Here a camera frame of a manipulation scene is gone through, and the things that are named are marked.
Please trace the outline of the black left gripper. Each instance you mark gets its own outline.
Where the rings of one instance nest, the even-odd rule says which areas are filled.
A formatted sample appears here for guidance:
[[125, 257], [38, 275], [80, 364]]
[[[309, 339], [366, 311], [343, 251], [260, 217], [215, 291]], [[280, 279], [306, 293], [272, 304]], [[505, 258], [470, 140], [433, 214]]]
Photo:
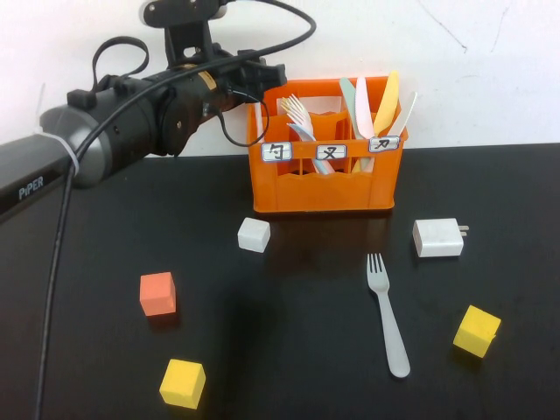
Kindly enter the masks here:
[[210, 62], [237, 59], [253, 54], [253, 57], [235, 63], [216, 65], [208, 70], [216, 84], [205, 94], [205, 109], [234, 109], [242, 104], [256, 104], [263, 99], [263, 90], [280, 88], [287, 83], [284, 64], [269, 66], [255, 49], [238, 50], [236, 54], [226, 51], [220, 44], [212, 43]]

